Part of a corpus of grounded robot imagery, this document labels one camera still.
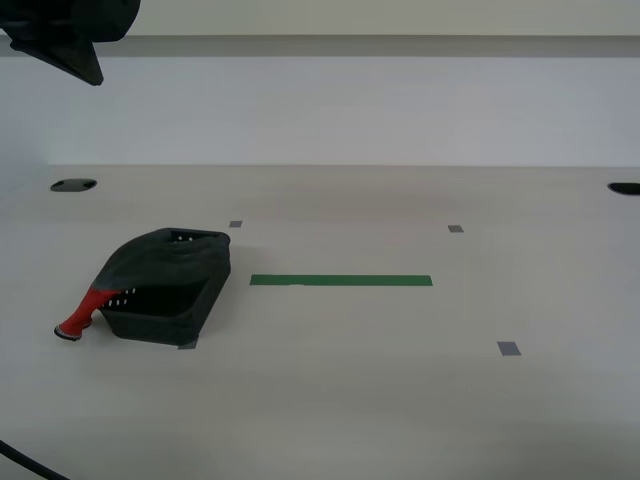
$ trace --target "black plastic basket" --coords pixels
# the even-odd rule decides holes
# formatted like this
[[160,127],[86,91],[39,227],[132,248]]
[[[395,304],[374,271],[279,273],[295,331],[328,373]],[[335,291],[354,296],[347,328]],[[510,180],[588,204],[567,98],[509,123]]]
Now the black plastic basket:
[[175,242],[202,237],[218,238],[227,261],[204,282],[179,287],[137,287],[113,297],[100,311],[114,335],[168,345],[185,345],[197,340],[231,273],[231,239],[222,232],[171,229],[171,239]]

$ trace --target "gray tape marker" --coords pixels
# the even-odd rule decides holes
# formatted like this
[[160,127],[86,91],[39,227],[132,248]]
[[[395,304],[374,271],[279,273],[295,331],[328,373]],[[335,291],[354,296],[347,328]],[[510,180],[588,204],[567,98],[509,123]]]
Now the gray tape marker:
[[522,355],[516,342],[498,342],[498,348],[503,357],[516,357]]
[[178,347],[178,350],[195,350],[197,344],[198,344],[198,339],[196,338],[191,343],[187,343],[186,345],[180,345]]

